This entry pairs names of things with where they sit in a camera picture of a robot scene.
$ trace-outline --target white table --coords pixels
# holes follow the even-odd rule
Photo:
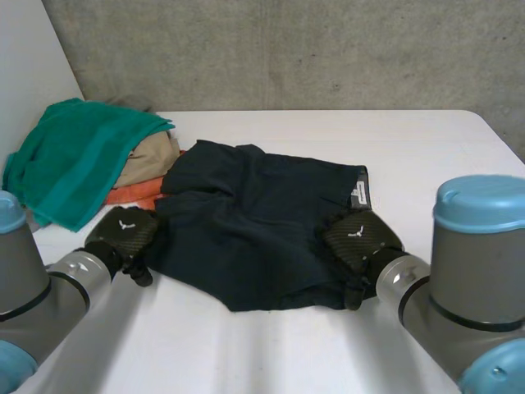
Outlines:
[[[163,112],[182,149],[196,139],[366,164],[373,208],[408,251],[431,252],[437,187],[455,176],[525,167],[478,116],[463,111]],[[38,231],[45,263],[82,244]],[[443,394],[455,385],[378,300],[358,312],[311,307],[230,313],[168,277],[138,288],[115,280],[93,311],[20,393]]]

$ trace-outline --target teal towel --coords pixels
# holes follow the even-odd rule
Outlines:
[[[78,231],[100,209],[129,153],[173,125],[155,114],[72,98],[48,107],[11,155],[3,188],[41,224]]]

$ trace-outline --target light blue cap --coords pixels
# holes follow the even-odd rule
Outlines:
[[[525,339],[509,341],[487,351],[458,382],[461,392],[523,394],[525,392]]]
[[[7,234],[25,223],[25,212],[18,199],[11,193],[0,190],[0,234]]]
[[[436,224],[467,234],[525,228],[525,179],[505,175],[461,176],[437,191]]]
[[[0,394],[14,392],[37,368],[36,361],[25,350],[0,341]]]

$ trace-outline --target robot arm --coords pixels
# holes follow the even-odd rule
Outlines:
[[[147,211],[115,208],[84,248],[46,269],[16,199],[3,192],[0,208],[6,219],[0,226],[0,394],[7,394],[36,372],[117,272],[129,273],[140,286],[151,284],[138,257],[153,239],[158,220]]]
[[[525,393],[525,180],[448,181],[434,217],[431,266],[372,211],[331,224],[323,238],[351,279],[347,308],[373,289],[462,392]]]

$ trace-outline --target folded clothes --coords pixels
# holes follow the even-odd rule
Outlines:
[[[164,176],[179,154],[177,140],[171,138],[169,133],[149,135],[130,153],[113,187],[133,185]]]
[[[351,205],[364,166],[199,141],[164,177],[168,221],[146,264],[232,311],[343,309],[345,281],[316,233]]]
[[[146,136],[173,127],[152,113],[73,98],[48,107],[9,159],[3,188],[35,220],[73,231],[87,223]]]
[[[142,209],[155,209],[155,200],[163,197],[161,184],[163,176],[134,185],[112,189],[107,195],[106,204],[137,203]]]

